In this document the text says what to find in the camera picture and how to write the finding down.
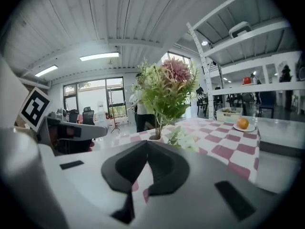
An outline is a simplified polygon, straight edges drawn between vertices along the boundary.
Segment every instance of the black pad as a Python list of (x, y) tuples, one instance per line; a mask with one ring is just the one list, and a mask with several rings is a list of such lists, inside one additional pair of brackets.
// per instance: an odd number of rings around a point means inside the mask
[(152, 169), (153, 185), (148, 194), (171, 194), (187, 180), (190, 167), (186, 160), (155, 142), (149, 143), (148, 164)]
[(65, 170), (65, 169), (73, 168), (73, 167), (80, 166), (80, 165), (83, 165), (83, 162), (80, 160), (77, 160), (77, 161), (73, 161), (70, 163), (61, 164), (60, 167), (61, 167), (61, 169)]
[(129, 193), (147, 160), (147, 141), (107, 159), (102, 165), (102, 176), (112, 190)]
[(111, 189), (129, 193), (147, 161), (154, 181), (148, 188), (150, 196), (171, 194), (187, 180), (190, 167), (185, 159), (157, 142), (148, 141), (107, 159), (102, 165), (102, 176)]
[(246, 219), (255, 212), (254, 207), (244, 198), (241, 193), (228, 181), (221, 181), (215, 187), (222, 195), (226, 203), (234, 212), (239, 221)]

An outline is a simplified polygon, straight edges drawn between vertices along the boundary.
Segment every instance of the red object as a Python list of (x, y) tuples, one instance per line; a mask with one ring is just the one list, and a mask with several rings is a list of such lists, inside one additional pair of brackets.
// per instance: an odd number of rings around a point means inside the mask
[(250, 77), (245, 77), (244, 78), (244, 84), (251, 84), (251, 78)]

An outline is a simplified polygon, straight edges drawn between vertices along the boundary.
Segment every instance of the table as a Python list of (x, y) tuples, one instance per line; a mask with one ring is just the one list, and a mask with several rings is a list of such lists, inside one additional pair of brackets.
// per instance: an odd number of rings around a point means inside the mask
[[(258, 128), (251, 133), (235, 130), (232, 123), (213, 121), (202, 118), (191, 118), (167, 125), (163, 128), (160, 142), (167, 143), (170, 133), (181, 125), (188, 134), (195, 138), (199, 153), (209, 155), (228, 165), (228, 168), (248, 179), (256, 181), (259, 163), (259, 143), (261, 136)], [(130, 142), (149, 140), (155, 130), (119, 136), (115, 146)], [(132, 187), (135, 214), (141, 211), (148, 201), (148, 187), (153, 184), (153, 177), (148, 163)]]
[[(77, 120), (78, 120), (78, 123), (79, 123), (79, 124), (82, 124), (82, 123), (83, 123), (82, 114), (79, 114), (79, 115), (77, 116)], [(97, 125), (97, 126), (104, 126), (104, 127), (106, 127), (107, 129), (109, 129), (108, 123), (105, 122), (105, 121), (98, 121), (97, 118), (96, 118), (96, 114), (93, 115), (93, 122), (94, 122), (94, 124)]]
[(261, 132), (261, 141), (275, 145), (304, 149), (305, 123), (291, 120), (278, 120), (243, 116)]

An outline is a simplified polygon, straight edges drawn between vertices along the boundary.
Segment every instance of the pink dahlia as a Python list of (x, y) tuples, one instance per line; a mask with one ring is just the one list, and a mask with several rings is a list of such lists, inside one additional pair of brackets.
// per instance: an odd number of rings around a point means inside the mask
[(168, 77), (175, 79), (177, 82), (185, 82), (191, 78), (188, 65), (181, 60), (167, 59), (162, 66), (168, 70)]

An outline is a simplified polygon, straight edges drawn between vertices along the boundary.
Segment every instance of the white plate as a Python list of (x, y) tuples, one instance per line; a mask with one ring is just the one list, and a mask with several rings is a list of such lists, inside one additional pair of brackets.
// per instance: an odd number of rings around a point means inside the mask
[(249, 124), (247, 129), (239, 128), (239, 127), (237, 126), (236, 123), (233, 125), (233, 127), (234, 127), (236, 130), (239, 130), (239, 131), (242, 131), (242, 132), (252, 132), (252, 131), (255, 130), (255, 126), (252, 125), (252, 124)]

